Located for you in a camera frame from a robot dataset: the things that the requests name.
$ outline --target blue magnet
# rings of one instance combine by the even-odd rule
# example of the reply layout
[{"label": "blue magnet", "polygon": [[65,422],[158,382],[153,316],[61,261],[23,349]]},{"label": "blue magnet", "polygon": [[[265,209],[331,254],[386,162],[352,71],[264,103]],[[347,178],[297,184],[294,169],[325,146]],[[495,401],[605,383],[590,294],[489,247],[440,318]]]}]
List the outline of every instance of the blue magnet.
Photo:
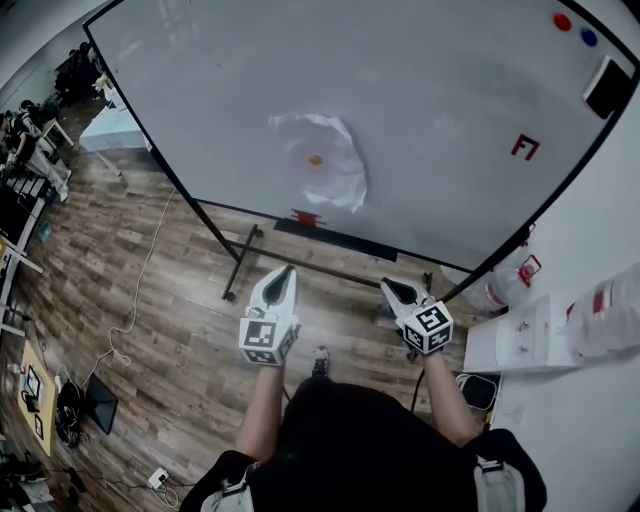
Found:
[{"label": "blue magnet", "polygon": [[598,37],[593,33],[592,30],[589,30],[588,28],[583,28],[580,31],[580,35],[582,36],[582,40],[584,41],[584,44],[586,44],[587,46],[590,46],[593,48],[595,45],[598,44]]}]

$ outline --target crumpled paper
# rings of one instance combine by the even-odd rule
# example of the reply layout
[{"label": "crumpled paper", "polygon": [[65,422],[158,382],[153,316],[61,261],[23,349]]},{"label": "crumpled paper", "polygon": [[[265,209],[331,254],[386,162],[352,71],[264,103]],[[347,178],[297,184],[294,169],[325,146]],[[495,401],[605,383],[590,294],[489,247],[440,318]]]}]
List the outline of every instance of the crumpled paper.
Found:
[{"label": "crumpled paper", "polygon": [[269,118],[302,193],[314,204],[329,202],[355,212],[367,194],[364,163],[338,117],[322,114]]}]

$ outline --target whiteboard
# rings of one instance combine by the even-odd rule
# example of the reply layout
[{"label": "whiteboard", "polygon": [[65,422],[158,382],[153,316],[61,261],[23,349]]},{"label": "whiteboard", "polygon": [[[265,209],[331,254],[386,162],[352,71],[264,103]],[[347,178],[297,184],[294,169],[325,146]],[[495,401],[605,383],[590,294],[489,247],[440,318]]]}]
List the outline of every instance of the whiteboard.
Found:
[{"label": "whiteboard", "polygon": [[[473,269],[617,120],[582,98],[604,57],[636,78],[635,57],[570,5],[121,0],[86,30],[194,198],[276,218],[309,212],[325,229]],[[368,183],[355,213],[305,198],[269,127],[291,114],[349,129]]]}]

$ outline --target whiteboard frame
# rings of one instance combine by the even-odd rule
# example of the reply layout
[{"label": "whiteboard frame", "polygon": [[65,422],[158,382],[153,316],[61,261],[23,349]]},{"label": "whiteboard frame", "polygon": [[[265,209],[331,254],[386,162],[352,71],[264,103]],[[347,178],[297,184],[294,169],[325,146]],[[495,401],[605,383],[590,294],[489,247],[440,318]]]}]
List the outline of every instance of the whiteboard frame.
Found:
[{"label": "whiteboard frame", "polygon": [[[113,0],[111,3],[107,4],[105,7],[100,9],[100,11],[98,11],[96,14],[94,14],[91,18],[89,18],[87,21],[85,21],[83,23],[84,31],[87,34],[87,37],[89,38],[89,41],[91,42],[91,45],[93,46],[93,48],[97,52],[100,60],[102,61],[103,66],[104,66],[107,74],[109,75],[109,77],[111,79],[111,82],[113,83],[114,87],[116,88],[116,90],[120,94],[120,97],[122,98],[123,102],[125,103],[125,105],[129,109],[129,112],[131,113],[131,115],[135,119],[136,123],[138,124],[138,126],[140,127],[142,132],[144,133],[145,137],[147,138],[147,140],[151,144],[152,150],[150,151],[150,153],[151,153],[152,157],[156,160],[158,165],[162,168],[162,170],[165,172],[167,177],[174,184],[176,189],[178,189],[178,191],[181,193],[181,195],[187,201],[189,206],[191,206],[191,208],[194,210],[194,212],[200,217],[200,219],[203,221],[203,223],[209,228],[211,233],[218,239],[218,241],[220,241],[220,243],[227,250],[227,252],[236,260],[236,266],[238,267],[242,263],[242,259],[244,258],[244,254],[247,251],[249,251],[249,252],[262,254],[264,256],[280,259],[282,261],[288,261],[288,262],[290,262],[292,264],[295,264],[295,265],[299,265],[299,266],[303,266],[303,267],[307,267],[307,268],[312,268],[313,270],[324,272],[324,273],[327,273],[327,274],[330,274],[330,275],[334,275],[336,277],[340,277],[340,278],[343,278],[343,279],[349,279],[351,281],[358,282],[360,284],[365,284],[367,286],[378,287],[379,283],[376,283],[374,281],[369,281],[369,280],[366,280],[366,279],[363,279],[363,278],[360,278],[360,277],[357,277],[357,276],[349,276],[349,275],[341,273],[341,272],[336,272],[333,269],[318,267],[317,265],[308,264],[307,262],[294,260],[292,258],[283,256],[283,255],[278,255],[278,254],[275,254],[275,253],[271,253],[271,252],[268,252],[268,251],[263,251],[261,249],[257,249],[257,248],[251,247],[250,246],[250,239],[253,238],[252,235],[250,235],[250,237],[249,237],[249,239],[248,239],[246,244],[242,244],[242,243],[238,243],[238,242],[230,242],[229,240],[227,240],[224,237],[224,235],[220,232],[220,230],[217,228],[215,223],[211,220],[211,218],[202,209],[202,206],[200,205],[200,203],[211,204],[211,205],[214,205],[214,206],[227,208],[227,209],[235,210],[235,211],[240,211],[240,212],[243,212],[243,213],[248,213],[248,214],[251,214],[251,215],[257,215],[257,216],[260,216],[260,217],[265,217],[265,218],[274,219],[274,220],[281,220],[281,219],[279,217],[275,217],[273,215],[268,215],[268,214],[264,214],[264,213],[261,213],[261,212],[251,211],[251,210],[246,210],[246,209],[243,209],[243,208],[234,207],[232,205],[225,205],[225,204],[220,204],[220,203],[214,203],[214,202],[211,202],[211,201],[200,200],[200,199],[194,198],[190,194],[190,192],[184,187],[184,185],[182,184],[182,182],[180,181],[178,176],[175,174],[173,169],[169,166],[169,164],[167,163],[165,158],[162,156],[162,153],[161,153],[160,149],[154,144],[152,138],[149,136],[149,133],[147,132],[145,127],[140,122],[140,119],[136,115],[135,110],[133,110],[133,108],[131,107],[131,104],[127,100],[126,95],[124,94],[124,92],[120,88],[120,86],[119,86],[117,80],[115,79],[113,73],[109,69],[109,65],[104,60],[104,58],[102,56],[102,53],[100,51],[100,48],[96,44],[96,41],[93,38],[93,35],[91,34],[91,30],[90,30],[91,24],[93,22],[95,22],[96,20],[98,20],[100,17],[102,17],[105,13],[111,11],[113,8],[117,7],[119,4],[121,4],[124,1],[126,1],[126,0]],[[383,248],[392,249],[392,250],[394,250],[394,251],[396,251],[398,253],[401,253],[401,254],[406,254],[408,256],[412,256],[412,257],[415,257],[415,258],[431,261],[431,262],[436,263],[436,264],[440,264],[440,265],[445,265],[445,266],[448,266],[448,267],[456,268],[458,270],[462,270],[462,271],[465,271],[465,272],[470,272],[470,275],[465,280],[463,280],[461,283],[456,285],[452,290],[450,290],[447,294],[445,294],[441,298],[441,300],[443,300],[444,302],[452,299],[453,297],[458,295],[460,292],[462,292],[465,288],[467,288],[468,286],[473,284],[475,281],[477,281],[484,274],[486,274],[487,272],[491,271],[493,269],[493,267],[495,267],[504,258],[506,258],[509,254],[511,254],[519,245],[521,245],[522,243],[524,243],[527,240],[527,238],[529,237],[529,233],[530,233],[530,226],[532,226],[536,222],[536,220],[538,218],[540,218],[542,216],[542,214],[544,214],[544,212],[569,187],[569,185],[571,185],[573,180],[575,180],[578,177],[578,175],[582,172],[582,170],[585,168],[585,166],[589,163],[591,158],[593,158],[593,156],[600,149],[600,147],[602,146],[604,141],[607,139],[607,137],[610,135],[611,131],[615,128],[615,126],[618,123],[620,117],[622,116],[622,114],[626,110],[626,108],[627,108],[627,106],[629,104],[629,101],[631,100],[631,98],[634,96],[634,93],[636,92],[636,89],[638,87],[638,83],[640,83],[640,60],[638,59],[638,57],[636,57],[636,55],[633,52],[631,52],[626,47],[626,45],[622,41],[620,41],[620,39],[613,32],[611,32],[606,27],[606,25],[604,25],[604,23],[602,23],[598,18],[596,18],[593,14],[591,14],[582,5],[576,3],[575,0],[558,0],[558,2],[563,4],[567,9],[570,9],[573,12],[575,12],[577,15],[581,16],[588,23],[590,23],[593,27],[595,27],[602,35],[604,35],[609,40],[609,42],[611,42],[624,55],[624,57],[626,57],[629,60],[629,62],[631,62],[631,64],[635,68],[635,71],[633,73],[633,76],[631,77],[631,89],[629,91],[629,95],[625,99],[625,101],[621,105],[621,107],[618,108],[616,111],[614,111],[611,114],[611,116],[607,120],[605,126],[602,128],[602,130],[600,131],[598,136],[595,138],[595,140],[593,141],[593,143],[591,144],[589,149],[585,152],[585,154],[582,156],[582,158],[580,158],[580,160],[577,162],[577,164],[574,166],[574,168],[571,170],[571,172],[569,172],[567,174],[565,179],[553,191],[553,193],[542,203],[542,205],[531,215],[531,217],[511,237],[509,237],[483,263],[481,263],[475,269],[461,268],[458,265],[452,265],[452,264],[444,262],[444,261],[439,261],[439,260],[430,258],[427,255],[415,254],[415,253],[411,253],[411,252],[408,252],[408,251],[404,251],[402,249],[390,248],[388,246],[384,246],[383,244],[378,244],[376,242],[371,242],[371,243],[377,244],[377,245],[379,245],[379,246],[381,246]],[[309,228],[309,231],[310,231],[310,233],[312,233],[314,231],[314,229],[313,228]],[[358,240],[362,240],[362,239],[358,239],[357,237],[353,237],[353,236],[350,236],[350,235],[344,235],[342,233],[332,232],[330,230],[322,230],[322,231],[329,232],[329,233],[334,233],[336,235],[336,237],[340,237],[340,238],[343,238],[343,239],[344,238],[352,239],[352,240],[354,240],[355,245],[357,245]],[[234,246],[237,247],[237,248],[241,248],[242,249],[242,254],[241,255],[239,255],[236,252],[236,250],[234,249]],[[234,270],[234,273],[231,276],[229,285],[231,284],[231,282],[233,282],[233,279],[235,278],[236,272],[237,272],[237,268]],[[227,290],[225,291],[225,295],[228,293],[228,288],[230,287],[229,285],[227,286]]]}]

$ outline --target wall outlet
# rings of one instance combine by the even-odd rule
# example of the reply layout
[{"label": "wall outlet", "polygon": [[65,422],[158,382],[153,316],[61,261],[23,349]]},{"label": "wall outlet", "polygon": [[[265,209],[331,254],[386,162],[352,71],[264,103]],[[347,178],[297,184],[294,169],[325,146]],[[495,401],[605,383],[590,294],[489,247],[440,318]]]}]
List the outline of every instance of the wall outlet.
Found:
[{"label": "wall outlet", "polygon": [[167,473],[167,470],[164,468],[158,468],[156,469],[156,472],[151,475],[151,478],[149,478],[149,485],[157,491],[164,485],[168,478],[169,473]]}]

